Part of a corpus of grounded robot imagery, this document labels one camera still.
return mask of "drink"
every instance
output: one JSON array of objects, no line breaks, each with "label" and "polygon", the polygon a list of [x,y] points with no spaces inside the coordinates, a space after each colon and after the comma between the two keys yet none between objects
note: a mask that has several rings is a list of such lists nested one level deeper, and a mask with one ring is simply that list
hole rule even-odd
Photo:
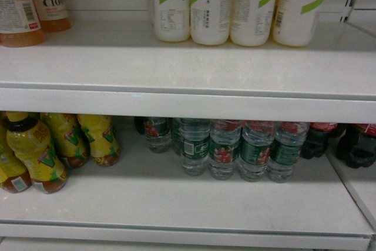
[{"label": "drink", "polygon": [[226,180],[233,175],[239,154],[240,133],[240,121],[211,121],[209,170],[215,179]]},{"label": "drink", "polygon": [[279,122],[274,142],[271,144],[267,176],[272,181],[283,183],[294,173],[301,147],[306,139],[308,123]]},{"label": "drink", "polygon": [[208,119],[181,119],[183,170],[189,176],[205,171],[209,154],[210,121]]},{"label": "drink", "polygon": [[276,123],[268,121],[246,121],[238,169],[241,178],[256,182],[265,173],[270,157],[270,145],[276,134]]}]

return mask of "shelf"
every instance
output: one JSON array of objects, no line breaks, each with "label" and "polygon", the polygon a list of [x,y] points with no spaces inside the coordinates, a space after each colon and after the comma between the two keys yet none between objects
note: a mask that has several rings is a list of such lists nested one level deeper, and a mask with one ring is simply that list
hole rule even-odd
[{"label": "shelf", "polygon": [[290,182],[184,174],[117,118],[116,165],[73,170],[58,193],[0,192],[0,236],[216,246],[366,250],[373,230],[327,158],[300,160]]},{"label": "shelf", "polygon": [[376,39],[343,23],[320,23],[306,48],[168,44],[143,21],[46,36],[0,47],[1,110],[376,122]]}]

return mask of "barcode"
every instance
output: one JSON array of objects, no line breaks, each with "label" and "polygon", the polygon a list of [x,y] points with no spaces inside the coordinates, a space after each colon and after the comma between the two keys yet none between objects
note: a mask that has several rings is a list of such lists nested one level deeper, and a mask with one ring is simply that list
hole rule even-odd
[{"label": "barcode", "polygon": [[23,6],[23,11],[25,12],[26,18],[28,19],[29,22],[35,22],[35,17],[33,10],[31,8],[30,3],[24,3],[22,4]]}]

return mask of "bottled water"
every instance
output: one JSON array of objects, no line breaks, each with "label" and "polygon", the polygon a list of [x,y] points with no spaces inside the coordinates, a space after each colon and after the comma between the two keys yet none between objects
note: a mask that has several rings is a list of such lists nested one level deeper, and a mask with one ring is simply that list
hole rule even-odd
[{"label": "bottled water", "polygon": [[163,153],[169,150],[172,140],[168,118],[145,117],[144,127],[150,151]]},{"label": "bottled water", "polygon": [[209,169],[218,180],[229,179],[239,154],[241,123],[236,120],[211,120]]},{"label": "bottled water", "polygon": [[268,177],[277,183],[286,182],[294,173],[294,167],[306,140],[308,123],[279,122],[274,142],[271,145],[270,160],[267,163]]},{"label": "bottled water", "polygon": [[269,121],[246,121],[243,142],[238,159],[241,178],[248,182],[261,179],[270,157],[270,145],[276,134],[276,123]]},{"label": "bottled water", "polygon": [[181,119],[183,170],[187,175],[204,173],[209,154],[210,121],[208,119]]}]

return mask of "white bottle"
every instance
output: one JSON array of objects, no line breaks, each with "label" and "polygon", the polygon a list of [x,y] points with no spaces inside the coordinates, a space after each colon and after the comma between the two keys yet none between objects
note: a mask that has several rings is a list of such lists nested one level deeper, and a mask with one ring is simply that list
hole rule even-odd
[{"label": "white bottle", "polygon": [[276,0],[234,0],[231,40],[243,46],[259,46],[270,34]]},{"label": "white bottle", "polygon": [[154,30],[161,41],[189,38],[189,0],[154,0]]},{"label": "white bottle", "polygon": [[220,45],[230,35],[232,0],[190,0],[191,36],[203,45]]},{"label": "white bottle", "polygon": [[283,45],[305,46],[312,40],[324,0],[279,0],[273,39]]}]

